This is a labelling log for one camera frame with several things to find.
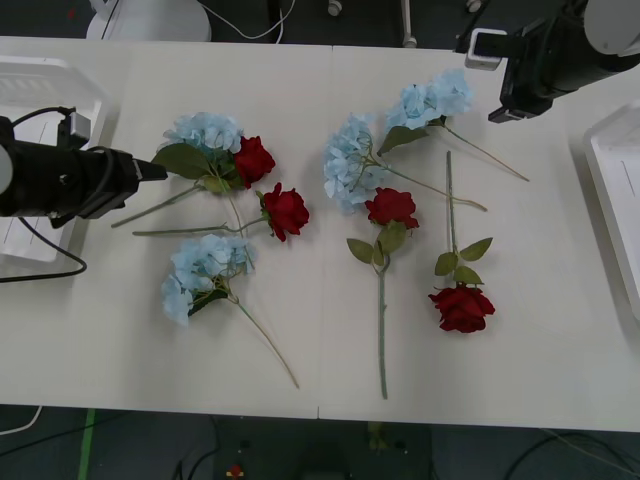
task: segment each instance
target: black cable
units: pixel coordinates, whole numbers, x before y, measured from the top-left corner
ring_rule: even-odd
[[[104,26],[104,31],[102,32],[102,37],[100,38],[100,40],[104,40],[104,36],[107,33],[107,28],[109,28],[109,24],[111,23],[111,19],[113,18],[113,12],[116,11],[116,8],[118,8],[119,3],[120,3],[120,0],[116,0],[116,4],[113,6],[113,10],[111,10],[111,13],[109,14],[109,19],[107,20],[107,24]]]
[[[57,250],[65,257],[70,258],[71,260],[80,264],[80,268],[77,270],[72,270],[70,272],[61,272],[61,273],[42,273],[37,275],[23,275],[18,277],[6,277],[0,278],[0,283],[14,283],[14,282],[28,282],[32,280],[51,280],[54,278],[65,278],[65,277],[73,277],[74,275],[80,275],[81,273],[87,270],[87,262],[82,260],[80,257],[75,256],[73,253],[65,250],[62,247],[59,247],[55,243],[52,243],[49,239],[45,238],[40,232],[38,232],[35,228],[29,225],[24,218],[18,217],[18,220],[36,237],[38,237],[42,242]]]
[[[5,457],[7,455],[11,455],[12,453],[19,452],[20,450],[24,450],[25,448],[33,447],[35,445],[39,445],[44,442],[48,442],[49,440],[53,440],[55,438],[64,437],[65,435],[71,435],[72,433],[82,432],[87,428],[97,427],[98,425],[103,425],[105,423],[112,422],[113,420],[117,420],[119,418],[124,417],[125,415],[129,415],[131,412],[124,412],[119,415],[114,415],[109,418],[105,418],[104,420],[99,420],[97,422],[90,423],[89,425],[85,425],[83,427],[73,428],[71,430],[66,430],[64,432],[55,433],[53,435],[49,435],[48,437],[43,437],[39,440],[34,440],[33,442],[25,443],[24,445],[20,445],[18,447],[11,448],[4,452],[0,452],[0,458]]]
[[[200,458],[196,460],[196,462],[193,464],[193,467],[189,471],[189,476],[187,477],[187,480],[193,480],[193,476],[196,474],[196,471],[198,470],[198,467],[202,464],[202,462],[204,462],[207,458],[214,456],[222,448],[222,443],[220,442],[220,432],[218,429],[218,421],[216,420],[216,417],[214,417],[213,415],[209,415],[209,420],[211,421],[214,428],[213,431],[216,438],[216,447],[213,450],[203,454]],[[174,471],[173,477],[171,477],[171,480],[182,480],[183,478],[182,464],[183,463],[184,463],[184,459],[178,462],[178,465],[176,466],[176,469]]]
[[[609,444],[598,440],[595,437],[592,437],[590,435],[585,435],[582,433],[560,433],[557,434],[557,437],[548,437],[545,438],[544,440],[541,440],[537,443],[535,443],[534,445],[532,445],[531,447],[529,447],[527,450],[525,450],[509,467],[509,469],[507,470],[507,473],[504,475],[503,480],[511,480],[511,477],[513,476],[513,474],[515,473],[515,471],[517,470],[517,468],[520,466],[520,464],[527,459],[527,457],[529,457],[529,455],[531,455],[532,453],[534,453],[536,450],[538,450],[539,448],[545,446],[548,443],[554,442],[554,441],[559,441],[562,438],[567,438],[567,437],[573,437],[573,438],[582,438],[582,439],[586,439],[589,440],[593,443],[595,443],[596,445],[599,445],[600,447],[604,448],[605,450],[607,450],[613,457],[615,457],[616,460],[618,460],[618,462],[620,462],[627,470],[634,472],[635,473],[635,469],[633,467],[631,467],[631,465],[629,465],[629,463],[627,461],[625,461],[622,456],[616,452]]]
[[[31,113],[27,113],[26,115],[24,115],[24,116],[18,118],[17,120],[11,122],[11,126],[12,127],[16,127],[16,126],[20,125],[22,122],[26,122],[27,120],[30,120],[33,117],[37,117],[38,115],[42,115],[44,113],[58,112],[58,113],[60,113],[60,114],[62,114],[62,115],[64,115],[66,117],[68,115],[71,115],[75,111],[76,111],[75,107],[73,107],[73,108],[66,108],[66,107],[41,108],[40,110],[34,110]]]

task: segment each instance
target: red rose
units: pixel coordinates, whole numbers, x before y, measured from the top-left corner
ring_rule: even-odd
[[[400,193],[393,188],[376,188],[376,197],[364,202],[369,210],[369,220],[386,225],[391,220],[404,223],[407,228],[418,228],[418,221],[411,217],[416,204],[408,192]]]
[[[271,193],[264,194],[263,210],[269,215],[269,225],[282,242],[287,237],[284,232],[300,235],[300,229],[309,222],[309,210],[304,200],[296,192],[282,192],[282,184],[278,182]]]
[[[260,137],[248,140],[242,137],[240,151],[233,156],[233,159],[247,188],[251,188],[253,182],[260,180],[276,166],[271,154],[262,146]]]
[[[496,311],[489,299],[482,295],[482,290],[464,284],[445,288],[437,295],[429,295],[429,298],[442,314],[440,328],[447,332],[458,330],[472,333],[484,330],[487,326],[485,315],[493,315]]]

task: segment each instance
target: cable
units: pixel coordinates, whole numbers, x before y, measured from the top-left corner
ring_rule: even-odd
[[[582,433],[555,433],[551,430],[546,430],[541,428],[540,430],[544,431],[547,434],[551,434],[553,436],[545,438],[544,440],[541,440],[537,443],[535,443],[534,445],[532,445],[531,447],[529,447],[527,450],[525,450],[509,467],[509,469],[507,470],[507,473],[505,473],[503,480],[511,480],[511,478],[513,477],[513,474],[515,473],[515,471],[518,469],[518,467],[520,466],[520,464],[529,457],[529,455],[531,455],[532,453],[534,453],[536,450],[540,449],[541,447],[555,442],[555,441],[562,441],[563,443],[565,443],[566,445],[568,445],[569,447],[583,453],[586,454],[590,457],[595,458],[596,460],[599,460],[602,463],[605,463],[613,468],[616,468],[618,470],[621,470],[625,473],[628,473],[630,475],[633,475],[634,477],[640,477],[640,475],[638,473],[635,472],[635,470],[633,469],[633,467],[631,467],[631,465],[629,465],[628,462],[626,462],[621,455],[614,450],[610,445],[608,445],[607,443],[598,440],[595,437],[592,437],[590,435],[585,435]],[[616,458],[616,460],[618,460],[620,462],[620,464],[622,464],[625,468],[620,467],[620,465],[617,465],[613,462],[610,462],[609,460],[606,460],[602,457],[599,457],[598,455],[592,454],[591,452],[588,452],[587,450],[584,450],[580,447],[578,447],[577,445],[574,445],[573,443],[569,442],[567,440],[568,437],[574,437],[574,438],[582,438],[582,439],[586,439],[589,440],[593,443],[595,443],[596,445],[604,448],[605,450],[607,450],[613,457]]]
[[[282,35],[284,34],[284,23],[282,23],[282,9],[280,9],[280,34],[278,35],[278,39],[276,40],[276,45],[280,43],[282,40]]]
[[[109,19],[107,20],[107,24],[104,26],[104,30],[102,31],[102,37],[100,38],[100,40],[104,40],[104,36],[107,33],[107,28],[109,28],[109,24],[111,23],[111,19],[113,18],[113,12],[116,11],[116,8],[118,8],[118,4],[120,3],[120,0],[116,0],[115,5],[113,6],[113,9],[111,10],[111,13],[109,14]]]
[[[624,460],[622,459],[622,457],[620,457],[620,455],[619,455],[617,452],[614,452],[614,450],[613,450],[609,445],[607,445],[607,444],[606,444],[606,443],[604,443],[604,442],[601,442],[600,440],[598,440],[598,439],[596,439],[596,438],[590,438],[590,440],[591,440],[591,441],[593,441],[593,442],[595,442],[595,443],[597,443],[597,444],[600,444],[600,445],[601,445],[601,446],[603,446],[603,447],[605,447],[605,448],[606,448],[606,450],[607,450],[609,453],[611,453],[614,457],[616,457],[616,459],[617,459],[620,463],[622,463],[625,467],[627,467],[627,468],[622,468],[620,465],[615,464],[615,463],[613,463],[613,462],[610,462],[610,461],[609,461],[609,460],[607,460],[606,458],[602,458],[602,457],[600,457],[600,456],[598,456],[598,455],[595,455],[595,454],[593,454],[593,453],[591,453],[591,452],[589,452],[589,451],[585,450],[584,448],[581,448],[581,447],[579,447],[579,446],[577,446],[577,445],[574,445],[574,444],[573,444],[573,443],[571,443],[569,440],[567,440],[566,438],[564,438],[564,437],[562,437],[561,435],[557,434],[557,433],[556,433],[556,432],[554,432],[553,430],[547,430],[546,428],[541,428],[540,430],[542,430],[543,432],[545,432],[545,433],[547,433],[547,434],[549,434],[549,435],[553,435],[553,437],[552,437],[552,438],[557,439],[557,440],[560,440],[560,441],[561,441],[562,443],[564,443],[565,445],[567,445],[567,446],[569,446],[569,447],[573,448],[574,450],[576,450],[576,451],[578,451],[578,452],[580,452],[580,453],[583,453],[583,454],[587,455],[588,457],[591,457],[591,458],[594,458],[594,459],[596,459],[596,460],[599,460],[600,462],[602,462],[602,463],[604,463],[604,464],[606,464],[606,465],[609,465],[610,467],[613,467],[613,468],[615,468],[615,469],[617,469],[617,470],[620,470],[621,472],[628,473],[629,475],[633,475],[633,476],[634,476],[634,477],[636,477],[636,478],[640,478],[640,474],[636,473],[636,472],[633,470],[633,468],[631,467],[631,465],[629,465],[626,461],[624,461]]]
[[[109,423],[113,420],[117,420],[119,418],[124,417],[125,415],[129,415],[131,412],[124,412],[119,415],[114,415],[113,417],[105,418],[104,420],[100,420],[97,422],[90,423],[89,425],[85,425],[83,427],[73,428],[71,430],[66,430],[64,432],[55,433],[53,435],[49,435],[47,437],[43,437],[39,440],[34,440],[33,442],[25,443],[24,445],[20,445],[9,450],[5,450],[4,452],[0,452],[0,458],[5,457],[7,455],[11,455],[12,453],[19,452],[20,450],[24,450],[25,448],[33,447],[35,445],[39,445],[44,442],[48,442],[49,440],[53,440],[55,438],[64,437],[65,435],[71,435],[72,433],[82,432],[87,428],[97,427],[98,425],[103,425],[105,423]]]
[[[202,464],[202,462],[204,462],[207,458],[214,456],[222,448],[222,443],[220,442],[220,432],[218,431],[218,421],[216,420],[216,417],[214,417],[213,415],[208,415],[208,417],[209,417],[209,420],[211,421],[211,424],[213,425],[213,432],[216,438],[216,447],[213,450],[205,453],[204,455],[202,455],[200,458],[196,460],[196,462],[193,464],[193,467],[189,471],[189,476],[187,477],[187,480],[193,480],[193,476],[196,474],[196,471],[198,470],[198,467]],[[183,464],[184,464],[184,458],[181,459],[176,465],[176,468],[173,471],[173,476],[171,477],[171,480],[183,480],[184,478],[182,475]]]
[[[2,435],[11,435],[12,433],[23,432],[23,431],[33,427],[33,425],[38,420],[38,417],[40,416],[40,412],[42,412],[42,405],[38,407],[38,410],[36,410],[36,414],[33,416],[33,418],[31,419],[31,421],[29,423],[27,423],[26,425],[24,425],[22,427],[18,427],[18,428],[14,428],[14,429],[11,429],[11,430],[5,430],[4,432],[0,432],[0,437]]]
[[[276,28],[278,28],[278,25],[283,25],[284,21],[289,17],[289,14],[293,11],[293,7],[296,4],[296,0],[292,0],[291,1],[291,6],[289,7],[289,11],[287,12],[287,14],[284,16],[284,18],[281,18],[278,22],[276,22],[269,30],[267,30],[264,33],[261,33],[260,35],[256,35],[255,37],[250,37],[248,35],[245,35],[244,33],[242,33],[240,31],[240,29],[238,27],[236,27],[233,23],[231,23],[229,20],[225,19],[224,17],[222,17],[221,15],[217,14],[216,12],[214,12],[213,10],[211,10],[209,7],[207,7],[204,3],[200,2],[200,5],[202,5],[202,8],[204,8],[206,11],[208,11],[209,13],[211,13],[214,17],[218,18],[219,20],[223,21],[224,23],[226,23],[227,25],[229,25],[231,28],[233,28],[236,32],[238,32],[238,34],[240,34],[240,36],[242,36],[243,38],[246,38],[247,40],[257,40],[258,38],[262,38],[265,35],[270,34],[271,32],[273,32]]]
[[[77,269],[77,270],[72,270],[71,272],[43,273],[43,274],[38,274],[38,275],[23,275],[23,276],[19,276],[19,277],[0,278],[0,284],[1,283],[14,283],[14,282],[27,282],[27,281],[32,281],[32,280],[51,280],[51,279],[54,279],[54,278],[73,277],[74,275],[80,275],[81,273],[83,273],[83,272],[85,272],[87,270],[87,262],[82,260],[80,257],[76,257],[73,253],[68,252],[64,248],[59,247],[55,243],[52,243],[47,238],[43,237],[42,234],[40,234],[40,232],[38,232],[35,228],[33,228],[31,225],[29,225],[29,222],[27,222],[24,218],[18,217],[18,220],[20,220],[20,222],[27,228],[27,230],[29,230],[33,235],[38,237],[42,242],[46,243],[47,245],[49,245],[54,250],[60,252],[65,257],[70,258],[71,260],[79,263],[80,264],[80,268]]]
[[[40,110],[34,110],[33,112],[27,113],[26,115],[18,118],[17,120],[14,120],[13,122],[11,122],[11,126],[15,128],[18,125],[20,125],[22,122],[26,122],[27,120],[30,120],[33,117],[37,117],[38,115],[42,115],[42,114],[49,113],[49,112],[58,112],[58,113],[60,113],[60,114],[62,114],[62,115],[64,115],[66,117],[68,115],[71,115],[75,111],[76,111],[75,107],[72,107],[72,108],[66,108],[66,107],[41,108]]]

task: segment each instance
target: hydrangea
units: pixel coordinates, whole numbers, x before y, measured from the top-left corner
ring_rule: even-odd
[[[349,115],[338,133],[331,135],[325,149],[324,190],[345,213],[353,213],[356,206],[370,200],[386,174],[376,166],[369,166],[362,173],[363,157],[373,146],[370,121],[367,115]]]
[[[402,100],[387,112],[387,131],[396,126],[412,130],[429,121],[464,113],[471,108],[473,93],[461,69],[446,70],[426,85],[410,85],[402,91]]]
[[[174,129],[162,134],[168,139],[159,149],[174,143],[187,143],[205,153],[215,148],[240,151],[240,138],[244,131],[233,117],[215,113],[200,112],[195,115],[182,115],[173,122]]]
[[[239,237],[206,235],[184,241],[171,256],[175,272],[162,284],[165,314],[180,325],[188,325],[194,299],[213,290],[212,279],[250,273],[255,258],[254,248]]]

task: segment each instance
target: green tape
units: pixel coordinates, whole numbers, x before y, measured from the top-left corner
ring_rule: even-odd
[[[96,411],[93,408],[87,410],[87,419],[84,426],[94,423]],[[93,427],[85,429],[80,446],[80,466],[78,467],[78,480],[87,480],[89,475],[89,457],[91,457],[91,440],[93,439]]]

